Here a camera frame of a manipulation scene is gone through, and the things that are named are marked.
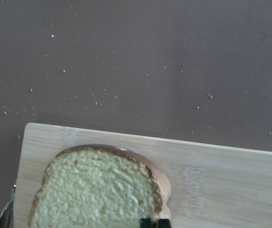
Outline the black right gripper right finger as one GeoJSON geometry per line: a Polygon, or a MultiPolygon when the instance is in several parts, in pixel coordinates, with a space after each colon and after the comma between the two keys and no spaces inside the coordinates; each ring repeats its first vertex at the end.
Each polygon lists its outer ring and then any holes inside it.
{"type": "Polygon", "coordinates": [[[159,228],[171,228],[171,222],[168,218],[159,219],[159,228]]]}

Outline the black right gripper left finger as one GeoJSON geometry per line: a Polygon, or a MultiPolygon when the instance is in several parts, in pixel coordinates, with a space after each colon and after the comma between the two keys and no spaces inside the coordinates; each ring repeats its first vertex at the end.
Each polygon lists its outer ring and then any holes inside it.
{"type": "Polygon", "coordinates": [[[140,228],[153,228],[153,223],[150,218],[140,219],[140,228]]]}

